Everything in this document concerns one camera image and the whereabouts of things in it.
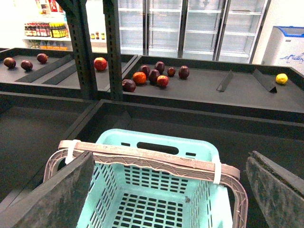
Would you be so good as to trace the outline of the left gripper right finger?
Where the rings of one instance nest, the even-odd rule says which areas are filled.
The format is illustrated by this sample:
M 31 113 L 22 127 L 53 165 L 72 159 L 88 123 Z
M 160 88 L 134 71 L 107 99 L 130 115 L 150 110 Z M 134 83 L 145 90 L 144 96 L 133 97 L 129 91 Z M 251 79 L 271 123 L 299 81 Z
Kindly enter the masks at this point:
M 255 199 L 270 228 L 304 226 L 304 180 L 252 151 L 246 173 Z

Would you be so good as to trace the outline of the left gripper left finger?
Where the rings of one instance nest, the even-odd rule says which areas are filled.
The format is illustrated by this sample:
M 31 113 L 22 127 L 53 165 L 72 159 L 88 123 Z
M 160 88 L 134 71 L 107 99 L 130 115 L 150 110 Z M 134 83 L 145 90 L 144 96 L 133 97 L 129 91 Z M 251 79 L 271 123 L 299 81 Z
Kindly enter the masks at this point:
M 0 214 L 2 228 L 75 228 L 95 162 L 85 152 Z

